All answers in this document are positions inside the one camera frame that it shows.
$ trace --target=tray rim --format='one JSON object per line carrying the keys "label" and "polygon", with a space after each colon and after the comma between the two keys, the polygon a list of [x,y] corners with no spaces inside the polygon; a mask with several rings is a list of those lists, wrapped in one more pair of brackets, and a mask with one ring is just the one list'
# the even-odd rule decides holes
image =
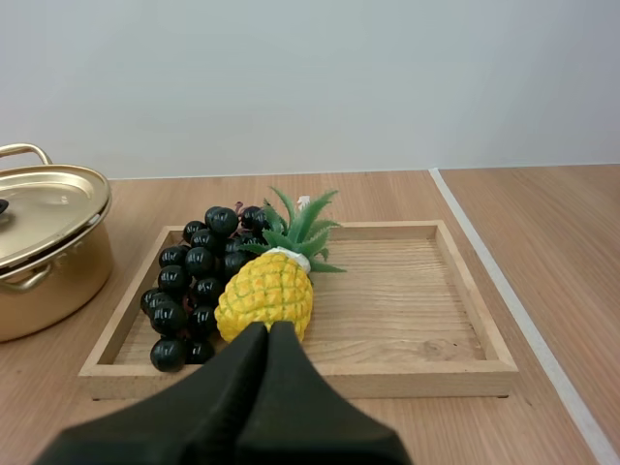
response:
{"label": "tray rim", "polygon": [[[170,241],[171,234],[182,231],[182,226],[162,228],[82,365],[78,377],[89,385],[93,398],[135,398],[109,393],[116,391],[116,383],[132,383],[133,391],[136,392],[154,392],[176,383],[200,368],[188,365],[179,373],[169,374],[159,372],[150,364],[114,365],[105,362],[116,357],[131,330],[140,311],[140,287],[143,286],[145,277],[152,273],[152,268],[159,267],[157,258],[160,250]],[[342,228],[333,230],[332,240],[412,237],[435,238],[486,359],[409,363],[316,363],[316,369],[347,398],[507,396],[512,380],[518,372],[517,367],[443,220],[343,223]]]}

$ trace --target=gold pot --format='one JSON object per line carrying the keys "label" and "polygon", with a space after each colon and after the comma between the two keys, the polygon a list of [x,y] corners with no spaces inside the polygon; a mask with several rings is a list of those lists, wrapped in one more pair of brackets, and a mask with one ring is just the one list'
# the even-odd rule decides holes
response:
{"label": "gold pot", "polygon": [[35,145],[0,147],[0,158],[26,152],[43,164],[0,170],[0,199],[8,202],[0,213],[0,341],[75,312],[112,269],[103,222],[108,181],[93,170],[54,165]]}

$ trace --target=pineapple leaves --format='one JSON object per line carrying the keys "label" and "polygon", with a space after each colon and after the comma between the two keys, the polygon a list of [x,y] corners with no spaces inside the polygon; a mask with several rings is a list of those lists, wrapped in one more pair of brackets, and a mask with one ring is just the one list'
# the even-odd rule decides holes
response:
{"label": "pineapple leaves", "polygon": [[295,219],[295,206],[293,205],[293,201],[291,201],[291,199],[289,199],[279,189],[271,186],[271,190],[277,194],[284,206],[287,207],[287,211],[289,212],[289,224],[291,225],[293,223],[293,220]]}
{"label": "pineapple leaves", "polygon": [[321,249],[319,251],[319,253],[323,257],[323,260],[327,261],[327,259],[329,258],[329,250],[328,249]]}
{"label": "pineapple leaves", "polygon": [[264,216],[267,218],[267,222],[273,231],[277,233],[286,233],[287,232],[287,222],[282,218],[275,208],[271,206],[271,204],[265,199],[263,201],[263,211]]}
{"label": "pineapple leaves", "polygon": [[310,231],[308,232],[308,237],[314,237],[316,233],[326,228],[342,228],[342,225],[340,225],[340,223],[336,223],[335,221],[331,221],[331,220],[317,220],[310,227]]}
{"label": "pineapple leaves", "polygon": [[262,255],[271,247],[262,244],[243,244],[239,245],[239,250],[252,252],[253,254]]}
{"label": "pineapple leaves", "polygon": [[318,273],[345,273],[346,270],[342,268],[338,268],[332,264],[322,263],[316,259],[308,259],[310,262],[310,271],[318,272]]}
{"label": "pineapple leaves", "polygon": [[289,238],[293,242],[300,243],[304,241],[310,232],[310,228],[312,228],[312,224],[319,217],[321,210],[330,204],[329,200],[335,196],[337,192],[338,191],[326,192],[317,199],[310,201],[310,203],[308,203],[303,210],[301,210],[299,215],[291,224],[290,232],[288,234]]}
{"label": "pineapple leaves", "polygon": [[297,246],[297,252],[304,257],[310,259],[317,255],[321,250],[326,248],[327,240],[329,239],[329,229],[322,230],[312,239],[302,242]]}
{"label": "pineapple leaves", "polygon": [[295,245],[285,235],[276,231],[263,231],[263,237],[271,247],[284,247],[294,251]]}

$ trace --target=white wall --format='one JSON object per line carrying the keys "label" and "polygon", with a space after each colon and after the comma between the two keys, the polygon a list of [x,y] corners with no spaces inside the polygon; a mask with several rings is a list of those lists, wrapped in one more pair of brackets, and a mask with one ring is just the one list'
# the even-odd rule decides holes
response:
{"label": "white wall", "polygon": [[110,177],[620,162],[617,0],[6,0],[0,15],[0,144]]}

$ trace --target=yellow pineapple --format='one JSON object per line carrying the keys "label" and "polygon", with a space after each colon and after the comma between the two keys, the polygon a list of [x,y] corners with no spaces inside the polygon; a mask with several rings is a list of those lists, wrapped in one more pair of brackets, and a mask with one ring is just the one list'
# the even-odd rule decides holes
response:
{"label": "yellow pineapple", "polygon": [[263,209],[270,231],[263,231],[263,237],[268,245],[241,246],[262,255],[243,266],[231,279],[215,309],[220,334],[229,342],[250,323],[264,322],[270,329],[277,321],[293,322],[297,337],[303,340],[312,315],[312,283],[308,272],[343,271],[317,258],[321,255],[327,259],[329,230],[340,226],[317,219],[336,191],[310,201],[297,213],[288,197],[272,189],[286,206],[289,222],[265,201]]}

